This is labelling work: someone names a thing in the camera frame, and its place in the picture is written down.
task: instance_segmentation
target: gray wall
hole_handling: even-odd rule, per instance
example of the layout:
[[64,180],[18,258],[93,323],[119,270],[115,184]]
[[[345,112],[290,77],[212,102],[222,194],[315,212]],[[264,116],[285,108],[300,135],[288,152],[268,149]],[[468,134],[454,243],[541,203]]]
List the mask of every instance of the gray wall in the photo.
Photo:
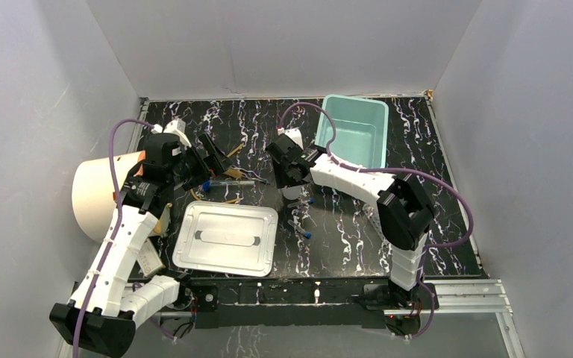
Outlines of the gray wall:
[[138,101],[84,0],[0,0],[0,357],[55,357],[49,311],[95,249],[73,174]]
[[480,0],[88,0],[140,96],[433,89]]
[[435,92],[529,357],[573,357],[573,1],[484,0]]
[[[164,327],[174,330],[179,324],[168,321]],[[161,337],[146,322],[125,358],[508,357],[495,314],[437,315],[429,333],[409,343],[392,338],[388,330],[359,326],[221,327],[193,330],[177,345]]]

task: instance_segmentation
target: light blue plastic bin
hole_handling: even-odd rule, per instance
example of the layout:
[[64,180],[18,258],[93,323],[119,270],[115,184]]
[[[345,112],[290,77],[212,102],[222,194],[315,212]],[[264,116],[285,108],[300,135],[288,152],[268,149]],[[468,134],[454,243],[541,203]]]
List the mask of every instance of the light blue plastic bin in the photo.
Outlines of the light blue plastic bin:
[[[337,138],[331,144],[336,156],[366,168],[383,168],[386,159],[389,108],[382,101],[344,95],[327,95],[322,108],[335,120]],[[325,147],[333,128],[320,114],[315,144]]]

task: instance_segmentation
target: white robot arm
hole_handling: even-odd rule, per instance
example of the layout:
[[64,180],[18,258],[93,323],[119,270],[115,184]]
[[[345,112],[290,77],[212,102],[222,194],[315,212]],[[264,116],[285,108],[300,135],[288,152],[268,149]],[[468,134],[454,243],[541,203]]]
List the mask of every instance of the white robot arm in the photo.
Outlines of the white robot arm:
[[[153,277],[124,298],[122,293],[148,237],[167,227],[167,222],[158,222],[168,220],[174,188],[188,190],[198,186],[231,164],[205,134],[199,140],[208,155],[199,155],[184,135],[182,123],[173,121],[164,133],[152,134],[145,141],[143,160],[128,171],[121,185],[121,224],[113,227],[119,216],[116,208],[86,277],[67,304],[55,304],[51,310],[50,321],[69,344],[73,344],[78,315],[82,315],[79,346],[105,356],[121,357],[130,347],[135,330],[164,306],[178,300],[180,284],[166,276]],[[94,277],[96,282],[91,289]]]
[[286,198],[294,199],[292,188],[299,192],[300,185],[312,182],[369,205],[370,222],[379,236],[392,245],[389,279],[410,297],[422,273],[425,240],[434,215],[433,204],[417,179],[344,169],[322,147],[304,150],[298,129],[283,131],[266,150],[273,160],[278,187],[283,188]]

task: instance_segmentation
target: table surface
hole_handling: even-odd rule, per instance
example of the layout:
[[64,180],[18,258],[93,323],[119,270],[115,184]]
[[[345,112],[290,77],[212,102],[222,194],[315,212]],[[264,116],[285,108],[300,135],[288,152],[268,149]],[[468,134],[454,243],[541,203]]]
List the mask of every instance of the table surface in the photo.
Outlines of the table surface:
[[[418,169],[451,183],[429,103],[425,97],[375,98],[389,106],[387,166]],[[202,148],[198,135],[208,133],[225,153],[243,144],[232,157],[234,166],[247,169],[270,183],[255,186],[213,188],[206,200],[226,201],[240,198],[241,204],[272,207],[279,214],[273,269],[268,277],[364,277],[387,276],[391,259],[390,246],[379,238],[363,212],[363,203],[328,187],[306,185],[313,204],[300,210],[287,209],[275,187],[272,165],[264,148],[277,137],[277,117],[295,101],[322,105],[321,99],[223,100],[223,101],[153,101],[148,103],[145,120],[165,125],[173,119],[186,122],[186,135],[193,145]],[[286,119],[288,128],[299,127],[304,145],[313,142],[319,114],[300,108]],[[142,132],[138,148],[149,135]],[[432,197],[436,217],[428,242],[452,242],[466,232],[466,225],[455,198],[431,182],[424,182]],[[185,206],[194,198],[183,190],[175,192],[170,236],[153,239],[164,264],[180,270],[172,262],[175,239]],[[288,219],[301,222],[311,232],[310,239],[297,234]],[[470,242],[454,249],[431,248],[425,260],[430,276],[484,275]],[[135,269],[131,275],[141,275]],[[230,277],[232,275],[194,271],[193,277]]]

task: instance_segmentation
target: small tube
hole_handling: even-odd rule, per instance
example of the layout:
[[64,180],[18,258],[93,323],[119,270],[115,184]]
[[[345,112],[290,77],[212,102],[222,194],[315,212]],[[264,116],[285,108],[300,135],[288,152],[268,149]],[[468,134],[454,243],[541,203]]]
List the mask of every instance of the small tube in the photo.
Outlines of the small tube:
[[299,207],[302,204],[312,204],[313,203],[313,198],[310,198],[306,201],[296,201],[295,203],[291,203],[288,204],[286,207],[288,207],[289,209],[291,209],[292,207]]
[[210,186],[254,185],[255,183],[253,180],[211,180]]
[[289,219],[287,221],[289,223],[289,225],[293,226],[293,228],[295,229],[295,231],[297,231],[298,233],[300,233],[301,235],[303,235],[304,237],[306,237],[307,239],[310,239],[310,233],[308,231],[306,231],[305,229],[302,228],[302,226],[296,224],[295,222],[293,222],[293,220]]
[[237,186],[253,186],[256,182],[254,180],[208,180],[203,183],[203,191],[209,192],[212,186],[227,186],[227,185],[237,185]]

